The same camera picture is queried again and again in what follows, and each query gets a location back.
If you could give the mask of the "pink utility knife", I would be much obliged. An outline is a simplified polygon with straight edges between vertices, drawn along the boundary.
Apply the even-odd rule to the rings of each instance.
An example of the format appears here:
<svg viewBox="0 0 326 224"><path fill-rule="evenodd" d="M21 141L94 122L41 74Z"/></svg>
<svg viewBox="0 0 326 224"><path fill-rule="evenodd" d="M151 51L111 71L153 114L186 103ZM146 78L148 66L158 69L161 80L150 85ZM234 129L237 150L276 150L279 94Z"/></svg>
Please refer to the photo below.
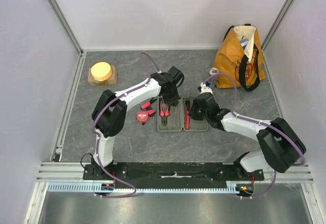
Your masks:
<svg viewBox="0 0 326 224"><path fill-rule="evenodd" d="M191 102L189 100L185 101L185 107L184 107L184 112L185 112L185 116L184 116L184 128L186 130L189 129L189 125L190 125L190 116L189 116L189 110L191 108Z"/></svg>

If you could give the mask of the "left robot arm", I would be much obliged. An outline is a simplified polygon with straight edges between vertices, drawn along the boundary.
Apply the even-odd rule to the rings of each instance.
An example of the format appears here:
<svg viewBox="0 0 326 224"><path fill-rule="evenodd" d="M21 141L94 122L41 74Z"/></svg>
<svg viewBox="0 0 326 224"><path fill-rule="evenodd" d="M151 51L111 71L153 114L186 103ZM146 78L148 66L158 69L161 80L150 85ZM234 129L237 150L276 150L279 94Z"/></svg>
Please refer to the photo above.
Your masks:
<svg viewBox="0 0 326 224"><path fill-rule="evenodd" d="M94 173L105 180L111 176L113 147L117 134L123 129L127 112L141 102L161 97L165 104L176 106L179 100L178 87L184 81L184 74L176 67L167 72L156 72L141 83L128 89L104 91L92 113L92 132L96 136Z"/></svg>

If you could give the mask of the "pink handled pliers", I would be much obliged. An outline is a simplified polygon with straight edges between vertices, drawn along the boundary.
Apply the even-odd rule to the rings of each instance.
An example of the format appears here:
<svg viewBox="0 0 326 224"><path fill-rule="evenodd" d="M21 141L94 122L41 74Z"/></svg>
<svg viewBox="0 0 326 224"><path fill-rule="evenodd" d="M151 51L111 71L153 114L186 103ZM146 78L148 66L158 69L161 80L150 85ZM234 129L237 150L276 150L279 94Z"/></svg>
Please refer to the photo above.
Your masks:
<svg viewBox="0 0 326 224"><path fill-rule="evenodd" d="M168 123L168 117L170 116L170 106L166 106L166 110L163 108L163 100L160 101L159 104L159 115L161 117L161 124L163 127L167 126Z"/></svg>

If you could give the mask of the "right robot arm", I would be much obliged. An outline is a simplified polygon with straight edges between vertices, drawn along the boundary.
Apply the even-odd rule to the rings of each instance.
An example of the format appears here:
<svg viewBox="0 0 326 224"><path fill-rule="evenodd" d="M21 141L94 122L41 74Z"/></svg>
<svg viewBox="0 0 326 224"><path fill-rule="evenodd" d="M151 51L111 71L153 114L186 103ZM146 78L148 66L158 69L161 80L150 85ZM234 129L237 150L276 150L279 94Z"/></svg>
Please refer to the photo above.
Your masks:
<svg viewBox="0 0 326 224"><path fill-rule="evenodd" d="M245 180L252 172L272 168L278 173L305 163L306 147L286 120L258 120L242 116L227 108L220 108L214 96L205 92L198 95L189 110L193 120L207 123L215 129L233 132L258 142L260 150L242 154L235 161L233 174Z"/></svg>

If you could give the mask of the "grey plastic tool case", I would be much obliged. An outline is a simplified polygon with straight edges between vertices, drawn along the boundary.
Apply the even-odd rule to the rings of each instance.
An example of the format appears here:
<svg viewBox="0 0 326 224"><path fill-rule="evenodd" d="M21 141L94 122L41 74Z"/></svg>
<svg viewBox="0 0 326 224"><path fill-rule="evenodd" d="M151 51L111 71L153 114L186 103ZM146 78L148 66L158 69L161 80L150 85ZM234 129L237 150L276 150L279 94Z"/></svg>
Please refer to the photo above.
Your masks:
<svg viewBox="0 0 326 224"><path fill-rule="evenodd" d="M182 96L181 99L178 100L178 121L177 121L177 126L174 127L173 126L173 112L174 112L174 106L170 106L170 116L168 117L168 123L167 126L163 127L163 125L161 124L161 117L159 115L159 104L160 101L162 100L162 97L159 97L158 99L158 105L157 105L157 131L158 132L180 132L182 130L186 131L186 132L205 132L209 129L209 125L208 123L203 120L203 121L196 121L191 119L190 120L190 125L189 125L189 129L186 130L184 128L184 116L185 116L185 112L184 112L184 107L185 107L185 101L189 100L191 102L191 106L194 100L194 96L189 96L189 95L185 95ZM163 108L164 110L166 110L166 104L163 103Z"/></svg>

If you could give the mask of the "pink handled screwdriver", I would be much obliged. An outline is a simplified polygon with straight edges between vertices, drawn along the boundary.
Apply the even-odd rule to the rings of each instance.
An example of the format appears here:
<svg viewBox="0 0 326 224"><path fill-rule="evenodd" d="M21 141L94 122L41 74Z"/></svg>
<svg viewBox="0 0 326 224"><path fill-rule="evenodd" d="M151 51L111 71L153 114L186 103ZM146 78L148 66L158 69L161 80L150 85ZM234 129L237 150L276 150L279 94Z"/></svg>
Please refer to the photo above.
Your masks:
<svg viewBox="0 0 326 224"><path fill-rule="evenodd" d="M179 114L179 112L178 112L178 106L174 106L173 108L174 108L174 112L173 112L173 126L176 127L177 126L177 121L178 121L177 117L178 117L178 114Z"/></svg>

